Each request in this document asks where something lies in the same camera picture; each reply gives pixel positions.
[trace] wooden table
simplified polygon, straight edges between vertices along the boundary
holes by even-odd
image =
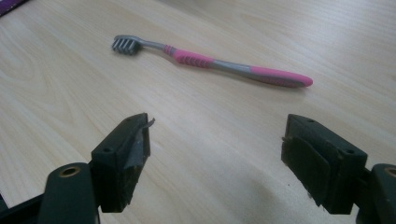
[[[32,0],[0,19],[0,190],[8,206],[147,112],[152,155],[121,214],[103,223],[354,223],[316,207],[280,160],[287,115],[315,119],[396,163],[392,1]],[[314,79],[279,88],[124,56],[115,35]]]

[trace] toothbrush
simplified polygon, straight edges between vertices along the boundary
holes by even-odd
[[[178,63],[226,71],[276,86],[298,88],[308,87],[313,83],[310,77],[303,75],[259,66],[224,62],[183,49],[176,49],[169,45],[146,41],[134,35],[117,35],[114,37],[111,48],[121,54],[134,55],[141,47],[161,50],[173,57]]]

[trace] gray bristles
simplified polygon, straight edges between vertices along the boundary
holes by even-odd
[[[114,51],[126,55],[135,54],[138,51],[139,47],[140,47],[139,43],[137,43],[135,40],[127,39],[127,38],[116,39],[114,40],[114,43],[111,46],[111,48],[113,48]]]

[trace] toothbrush head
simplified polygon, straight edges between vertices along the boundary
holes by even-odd
[[[117,35],[111,48],[121,54],[134,55],[142,47],[141,39],[133,35]]]

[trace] pink handle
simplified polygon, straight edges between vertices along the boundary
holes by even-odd
[[[168,45],[165,46],[164,52],[171,55],[178,63],[184,63],[194,67],[207,68],[214,61],[213,58],[206,57],[205,55],[183,49],[175,49]]]
[[[308,87],[314,83],[310,77],[271,68],[250,66],[250,71],[257,76],[255,79],[277,86]]]

